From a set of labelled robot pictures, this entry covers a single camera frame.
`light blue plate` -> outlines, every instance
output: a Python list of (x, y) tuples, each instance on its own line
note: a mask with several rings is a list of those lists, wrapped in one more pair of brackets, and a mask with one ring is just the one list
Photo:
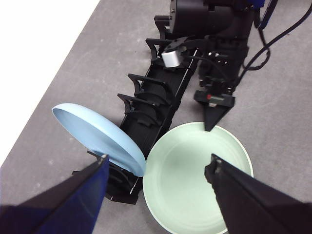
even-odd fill
[(143, 176), (145, 158), (135, 142), (119, 127), (93, 110), (72, 103), (52, 109), (61, 125), (93, 153), (109, 155), (117, 166)]

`white wall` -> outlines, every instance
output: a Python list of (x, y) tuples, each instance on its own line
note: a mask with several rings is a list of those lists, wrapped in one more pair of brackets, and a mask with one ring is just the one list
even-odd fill
[(98, 2), (0, 1), (0, 166)]

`plate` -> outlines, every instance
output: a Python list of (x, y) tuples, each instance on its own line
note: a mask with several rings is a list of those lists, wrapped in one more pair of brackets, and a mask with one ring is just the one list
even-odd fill
[(173, 234), (223, 234), (227, 228), (204, 176), (214, 153), (253, 176), (248, 154), (225, 129), (188, 123), (166, 133), (146, 162), (143, 192), (156, 221)]
[(119, 127), (97, 112), (73, 103), (63, 103), (52, 109), (61, 125), (93, 153), (109, 155), (117, 166), (143, 176), (145, 158), (135, 142)]

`gray floor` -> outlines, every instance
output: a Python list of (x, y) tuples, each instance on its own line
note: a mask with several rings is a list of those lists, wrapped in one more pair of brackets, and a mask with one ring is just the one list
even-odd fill
[[(279, 1), (267, 39), (298, 20), (309, 4)], [(1, 168), (2, 204), (21, 203), (94, 160), (57, 123), (51, 108), (74, 102), (120, 124), (124, 106), (117, 93), (133, 94), (126, 75), (145, 74), (150, 55), (144, 40), (158, 37), (153, 17), (168, 9), (167, 0), (99, 3)], [(311, 33), (312, 18), (274, 45), (269, 64), (246, 75), (235, 92), (236, 106), (219, 123), (243, 143), (257, 179), (301, 201), (312, 201)], [(250, 46), (250, 55), (260, 48), (255, 30)], [(197, 88), (195, 75), (172, 127), (203, 120), (193, 100)], [(105, 199), (94, 233), (166, 232), (141, 193), (135, 206)]]

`black cable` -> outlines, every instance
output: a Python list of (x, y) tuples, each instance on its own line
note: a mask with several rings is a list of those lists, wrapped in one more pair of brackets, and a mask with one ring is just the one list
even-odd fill
[[(259, 33), (262, 45), (266, 46), (267, 42), (266, 42), (265, 37), (264, 37), (263, 29), (260, 28), (260, 25), (261, 25), (260, 9), (256, 10), (255, 13), (254, 13), (253, 24), (254, 24), (254, 27), (258, 29), (258, 33)], [(248, 71), (258, 71), (258, 70), (260, 70), (261, 68), (263, 68), (265, 66), (265, 64), (267, 64), (267, 62), (269, 61), (270, 57), (271, 57), (271, 51), (268, 48), (265, 60), (259, 66), (248, 68)]]
[[(258, 32), (259, 32), (260, 39), (262, 41), (263, 46), (266, 46), (267, 42), (265, 40), (265, 37), (264, 37), (264, 34), (263, 34), (263, 30), (258, 28)], [(270, 48), (268, 48), (265, 60), (259, 66), (248, 68), (248, 71), (258, 71), (258, 70), (260, 70), (261, 68), (263, 68), (265, 66), (265, 64), (268, 63), (268, 61), (270, 60), (270, 57), (271, 57), (271, 50), (270, 50)]]
[(297, 28), (299, 25), (301, 25), (311, 14), (312, 12), (312, 3), (309, 7), (309, 9), (307, 10), (307, 12), (304, 14), (304, 16), (297, 21), (293, 26), (291, 26), (289, 29), (287, 29), (286, 31), (282, 32), (280, 35), (278, 35), (277, 37), (275, 37), (273, 40), (271, 40), (266, 46), (264, 46), (261, 50), (259, 50), (259, 52), (250, 60), (250, 62), (247, 64), (247, 66), (245, 67), (245, 69), (243, 70), (242, 74), (239, 76), (239, 78), (232, 84), (232, 86), (236, 87), (237, 85), (239, 85), (239, 83), (241, 82), (241, 80), (243, 79), (244, 75), (246, 74), (246, 72), (248, 71), (248, 69), (251, 67), (251, 65), (253, 64), (254, 61), (256, 61), (256, 59), (263, 53), (265, 52), (271, 45), (273, 45), (275, 42), (277, 42), (278, 40), (280, 40), (281, 38), (283, 38), (285, 35), (287, 35), (288, 33), (290, 33), (292, 30), (294, 30), (295, 28)]
[(210, 65), (212, 65), (224, 77), (226, 82), (230, 81), (228, 76), (213, 61), (211, 61), (210, 59), (204, 58), (204, 57), (197, 57), (197, 56), (184, 56), (184, 57), (188, 58), (188, 59), (204, 60), (204, 61), (208, 62)]

